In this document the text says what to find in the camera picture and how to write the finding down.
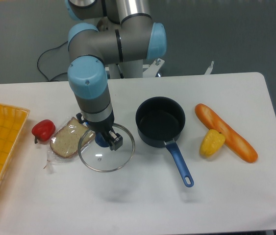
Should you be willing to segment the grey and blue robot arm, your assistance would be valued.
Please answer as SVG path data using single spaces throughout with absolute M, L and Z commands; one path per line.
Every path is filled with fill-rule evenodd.
M 70 87 L 88 128 L 117 150 L 123 138 L 113 130 L 105 66 L 163 56 L 165 28 L 152 20 L 146 0 L 68 0 L 65 5 L 77 21 L 68 33 Z

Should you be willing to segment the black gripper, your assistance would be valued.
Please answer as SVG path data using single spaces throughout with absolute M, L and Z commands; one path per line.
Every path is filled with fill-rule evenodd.
M 90 130 L 102 133 L 111 151 L 117 151 L 123 145 L 123 137 L 113 129 L 113 111 L 100 113 L 79 112 L 76 118 L 80 124 L 85 124 Z

